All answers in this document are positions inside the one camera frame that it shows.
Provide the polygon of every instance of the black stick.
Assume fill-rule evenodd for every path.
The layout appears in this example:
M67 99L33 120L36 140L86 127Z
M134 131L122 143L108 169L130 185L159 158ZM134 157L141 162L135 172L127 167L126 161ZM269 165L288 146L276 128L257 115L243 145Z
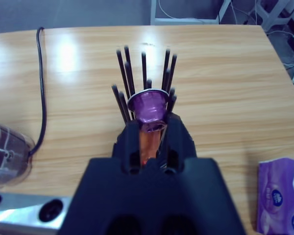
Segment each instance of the black stick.
M172 112L173 107L174 107L175 102L176 102L176 99L177 99L177 96L174 95L174 96L172 96L172 99L169 100L169 102L168 102L168 107L167 107L167 111L168 111L168 113L171 113L171 112Z
M147 80L147 85L146 85L147 89L151 89L152 88L152 80L148 79Z
M117 57L118 57L118 61L119 61L120 69L121 69L121 74L122 74L122 79L123 79L123 83L124 83L124 87L125 87L126 96L127 96L127 99L129 99L130 98L130 95L129 95L129 91L128 91L126 74L125 74L124 65L123 65L123 59L122 59L122 54L121 54L121 51L120 50L117 50Z
M143 64L143 85L144 90L147 89L147 68L146 68L146 53L142 52L142 64Z
M162 75L162 85L161 85L161 89L165 91L166 87L166 83L165 83L165 75L166 75L166 71L168 68L168 64L169 64L169 57L170 57L170 50L167 49L166 50L166 57L165 57L165 64L163 66L163 75Z
M129 68L130 68L130 71L131 71L131 76L133 77L132 64L131 64L131 57L129 56L129 49L128 49L128 46L125 46L125 47L124 47L124 51L125 51L126 61L128 62L128 64L129 64Z
M170 89L170 93L169 93L168 104L169 104L170 100L172 100L172 97L174 96L174 94L175 94L175 88L172 87L172 88Z
M175 69L176 58L177 58L177 55L174 54L174 55L172 56L172 62L171 62L171 74L170 74L170 79L169 79L168 86L167 86L167 92L169 92L169 91L170 91L170 88L171 88L172 79L173 79L173 74L174 74L174 69Z
M121 105L123 108L123 112L125 114L126 122L131 121L131 118L129 117L128 108L126 105L126 101L125 101L125 97L124 97L123 92L119 92L119 98L120 98L120 102L121 102Z
M131 68L130 68L130 64L128 61L126 61L125 63L125 71L126 71L126 76L127 76L127 82L128 82L128 87L129 87L129 93L132 95L135 94L135 88L134 88L134 81L133 81L133 77L131 74Z
M169 85L170 73L171 73L171 70L167 69L166 74L165 74L165 85L164 85L164 88L163 88L164 91L168 90L167 87Z
M120 101L120 97L119 97L118 87L117 87L117 85L113 85L111 88L112 88L112 90L113 90L114 96L116 97L116 100L117 100L117 103L118 103L119 109L120 109L121 114L122 114L122 118L123 118L123 120L124 120L124 123L126 124L126 117L125 117L125 113L124 113L123 107L122 107L122 105L121 105L121 101Z

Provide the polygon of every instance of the floor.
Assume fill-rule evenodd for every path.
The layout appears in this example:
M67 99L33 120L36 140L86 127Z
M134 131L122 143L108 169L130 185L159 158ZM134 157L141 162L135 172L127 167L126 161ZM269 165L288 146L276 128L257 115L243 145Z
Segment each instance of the floor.
M161 0L162 8L176 18L211 19L218 15L222 0ZM0 0L0 33L45 28L149 25L151 0ZM233 5L248 12L254 0L233 0ZM238 24L254 24L247 15L235 10ZM156 17L166 18L157 4ZM234 24L229 7L222 24ZM269 39L284 63L294 62L288 35L275 33ZM290 77L294 69L288 70Z

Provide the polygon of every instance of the orange object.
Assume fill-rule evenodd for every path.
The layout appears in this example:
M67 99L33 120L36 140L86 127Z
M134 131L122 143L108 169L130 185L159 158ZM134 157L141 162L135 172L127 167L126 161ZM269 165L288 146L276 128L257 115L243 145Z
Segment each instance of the orange object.
M161 131L143 132L140 131L141 165L145 165L150 158L156 158L160 144Z

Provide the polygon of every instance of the wooden table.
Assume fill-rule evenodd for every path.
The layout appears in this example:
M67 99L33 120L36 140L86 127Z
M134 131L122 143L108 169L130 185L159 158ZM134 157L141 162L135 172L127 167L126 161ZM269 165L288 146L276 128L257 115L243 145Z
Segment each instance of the wooden table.
M35 31L0 34L0 123L38 139ZM259 161L294 155L294 87L260 26L47 29L42 34L48 124L29 177L2 191L73 195L90 158L110 157L124 123L111 90L124 90L115 51L129 45L136 90L160 87L166 48L178 54L175 112L199 157L221 167L246 230L254 234Z

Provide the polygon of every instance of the tissue box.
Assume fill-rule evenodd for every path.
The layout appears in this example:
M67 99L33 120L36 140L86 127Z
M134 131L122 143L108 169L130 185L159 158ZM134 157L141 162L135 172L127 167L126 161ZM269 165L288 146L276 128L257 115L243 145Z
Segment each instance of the tissue box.
M257 232L294 235L294 160L259 163Z

